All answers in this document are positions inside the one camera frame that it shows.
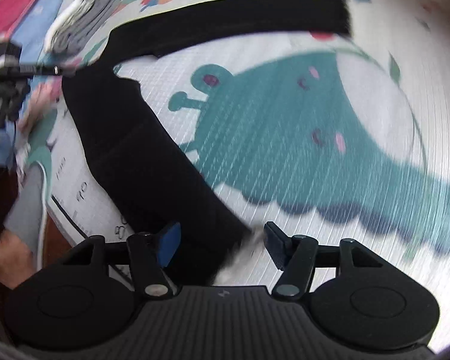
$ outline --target gray folded cloth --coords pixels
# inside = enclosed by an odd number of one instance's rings
[[[119,6],[121,0],[95,0],[91,8],[70,25],[64,24],[55,34],[52,52],[75,55],[87,44]]]

